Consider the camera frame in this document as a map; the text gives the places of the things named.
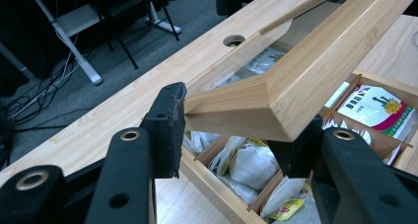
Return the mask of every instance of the wooden table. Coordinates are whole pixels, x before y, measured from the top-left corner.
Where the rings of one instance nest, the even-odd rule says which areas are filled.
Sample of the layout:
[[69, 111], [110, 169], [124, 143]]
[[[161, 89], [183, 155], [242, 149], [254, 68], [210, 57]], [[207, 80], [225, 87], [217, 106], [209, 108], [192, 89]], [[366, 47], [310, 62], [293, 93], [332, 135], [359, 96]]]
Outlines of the wooden table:
[[[223, 45], [224, 38], [236, 34], [250, 37], [304, 1], [255, 0], [248, 4], [2, 171], [0, 185], [31, 166], [57, 165], [69, 175], [103, 158], [113, 134], [138, 126], [162, 87], [178, 81], [190, 87], [213, 70], [211, 66], [232, 50]], [[417, 31], [418, 18], [400, 17], [358, 70], [410, 85], [415, 90], [418, 88], [418, 49], [413, 47], [411, 37]], [[418, 145], [418, 135], [411, 144]], [[408, 148], [405, 155], [410, 159], [400, 161], [398, 166], [418, 175], [415, 148]], [[183, 170], [190, 156], [182, 159]], [[228, 222], [190, 180], [180, 176], [179, 180], [157, 180], [160, 223]]]

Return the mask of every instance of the metal grommet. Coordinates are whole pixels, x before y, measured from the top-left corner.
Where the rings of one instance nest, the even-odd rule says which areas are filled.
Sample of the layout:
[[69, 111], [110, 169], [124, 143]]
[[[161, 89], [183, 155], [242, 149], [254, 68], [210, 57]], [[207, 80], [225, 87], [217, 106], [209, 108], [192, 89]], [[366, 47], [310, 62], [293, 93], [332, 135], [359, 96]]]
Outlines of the metal grommet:
[[332, 132], [335, 137], [343, 140], [353, 140], [354, 135], [350, 132], [344, 131], [344, 130], [334, 130]]
[[120, 135], [120, 139], [122, 139], [123, 141], [132, 141], [139, 138], [140, 135], [141, 134], [138, 131], [130, 130]]
[[16, 183], [16, 189], [23, 191], [42, 185], [49, 177], [49, 173], [45, 170], [31, 172], [22, 177]]

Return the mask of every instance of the chair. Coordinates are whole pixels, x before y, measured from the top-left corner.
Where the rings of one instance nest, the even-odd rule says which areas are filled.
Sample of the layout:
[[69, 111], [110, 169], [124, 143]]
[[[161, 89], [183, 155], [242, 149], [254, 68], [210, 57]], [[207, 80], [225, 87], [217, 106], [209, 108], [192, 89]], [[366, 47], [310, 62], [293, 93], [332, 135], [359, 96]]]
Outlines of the chair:
[[[166, 7], [163, 4], [162, 0], [92, 0], [93, 6], [96, 8], [101, 25], [103, 27], [103, 31], [106, 33], [107, 43], [109, 45], [110, 51], [113, 51], [113, 48], [110, 43], [110, 37], [115, 36], [119, 41], [120, 45], [122, 46], [123, 50], [126, 52], [127, 56], [129, 57], [130, 61], [132, 62], [133, 66], [137, 69], [139, 68], [137, 63], [132, 57], [132, 54], [127, 48], [127, 44], [137, 39], [139, 36], [145, 34], [153, 27], [156, 27], [162, 21], [168, 20], [170, 26], [172, 28], [173, 34], [176, 40], [179, 40], [178, 34], [174, 29], [174, 25], [172, 19], [170, 18], [169, 12], [167, 11]], [[152, 9], [154, 8], [153, 2], [156, 4], [161, 4], [166, 17], [161, 19], [157, 23], [152, 23]], [[132, 39], [128, 40], [127, 42], [123, 41], [121, 35], [118, 33], [118, 30], [114, 27], [112, 23], [119, 21], [126, 16], [131, 14], [135, 14], [140, 10], [143, 10], [144, 7], [148, 8], [148, 17], [149, 17], [149, 27], [145, 30], [141, 31], [133, 37]]]

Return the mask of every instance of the desk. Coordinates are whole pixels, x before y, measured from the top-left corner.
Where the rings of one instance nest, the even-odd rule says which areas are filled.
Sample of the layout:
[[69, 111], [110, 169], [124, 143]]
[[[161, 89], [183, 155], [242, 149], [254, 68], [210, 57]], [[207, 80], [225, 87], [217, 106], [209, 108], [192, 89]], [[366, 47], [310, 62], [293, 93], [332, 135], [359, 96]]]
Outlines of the desk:
[[[235, 34], [250, 37], [275, 17], [304, 1], [255, 0], [248, 4], [2, 171], [0, 185], [27, 167], [52, 164], [69, 175], [103, 158], [113, 134], [122, 128], [138, 126], [162, 87], [178, 81], [191, 87], [214, 70], [212, 65], [232, 50], [223, 45], [225, 37]], [[418, 90], [418, 51], [410, 43], [410, 38], [417, 31], [417, 18], [399, 18], [358, 70], [406, 83]], [[418, 135], [411, 143], [418, 146]], [[417, 160], [418, 153], [415, 148], [408, 148], [405, 155]], [[405, 159], [404, 164], [401, 161], [399, 166], [418, 175], [418, 164], [409, 161]], [[190, 162], [191, 155], [183, 151], [180, 169], [184, 173], [188, 172], [186, 165]], [[188, 180], [180, 175], [180, 180], [157, 181], [159, 221], [226, 223], [225, 217], [190, 183], [195, 182], [196, 177], [190, 176]]]

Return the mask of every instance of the hole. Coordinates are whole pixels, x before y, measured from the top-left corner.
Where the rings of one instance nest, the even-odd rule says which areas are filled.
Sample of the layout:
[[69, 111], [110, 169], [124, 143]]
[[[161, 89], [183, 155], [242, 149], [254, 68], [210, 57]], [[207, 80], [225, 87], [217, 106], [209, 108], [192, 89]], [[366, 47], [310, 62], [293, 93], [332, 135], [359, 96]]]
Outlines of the hole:
[[243, 36], [240, 36], [240, 35], [232, 35], [232, 36], [226, 37], [224, 39], [224, 45], [226, 45], [228, 47], [237, 47], [244, 40], [245, 40], [245, 38]]
[[108, 203], [113, 208], [120, 208], [129, 202], [129, 195], [126, 193], [119, 193], [113, 196]]
[[120, 139], [123, 141], [132, 141], [140, 136], [138, 131], [127, 131], [120, 135]]
[[49, 177], [47, 171], [34, 171], [22, 177], [16, 183], [17, 190], [29, 190], [42, 185]]
[[398, 207], [398, 206], [400, 206], [400, 202], [399, 202], [399, 200], [398, 200], [395, 196], [393, 196], [393, 195], [391, 195], [391, 194], [389, 194], [389, 193], [381, 193], [381, 194], [379, 195], [379, 199], [380, 199], [382, 202], [384, 202], [384, 203], [386, 203], [386, 204], [389, 204], [390, 206], [393, 206], [393, 207]]
[[339, 139], [343, 139], [343, 140], [353, 140], [354, 139], [354, 135], [348, 131], [343, 131], [343, 130], [334, 130], [332, 132], [334, 134], [335, 137], [339, 138]]

